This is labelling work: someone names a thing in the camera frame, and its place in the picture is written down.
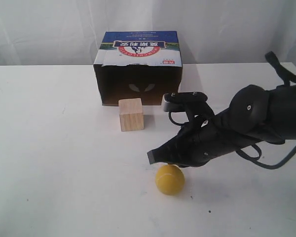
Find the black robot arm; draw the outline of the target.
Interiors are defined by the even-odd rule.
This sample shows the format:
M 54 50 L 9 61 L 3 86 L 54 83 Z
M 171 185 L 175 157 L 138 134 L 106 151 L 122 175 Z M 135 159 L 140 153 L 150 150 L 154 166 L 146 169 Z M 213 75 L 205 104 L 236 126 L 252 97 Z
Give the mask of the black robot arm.
M 296 140 L 296 85 L 273 90 L 249 85 L 218 114 L 202 92 L 168 93 L 163 102 L 168 115 L 184 112 L 188 120 L 180 124 L 175 137 L 147 153 L 150 164 L 201 167 L 234 152 L 259 167 L 275 170 L 296 154 L 295 146 L 279 163 L 265 164 L 260 162 L 258 146 L 260 142 L 282 145 Z

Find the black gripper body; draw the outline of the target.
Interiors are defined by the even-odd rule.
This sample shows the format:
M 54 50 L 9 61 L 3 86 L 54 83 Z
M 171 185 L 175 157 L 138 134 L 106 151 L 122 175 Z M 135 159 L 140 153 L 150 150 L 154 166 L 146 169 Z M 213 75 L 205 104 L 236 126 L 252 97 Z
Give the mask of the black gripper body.
M 185 123 L 180 129 L 180 167 L 201 167 L 214 158 L 236 152 L 242 158 L 259 160 L 260 140 L 208 120 L 204 126 Z

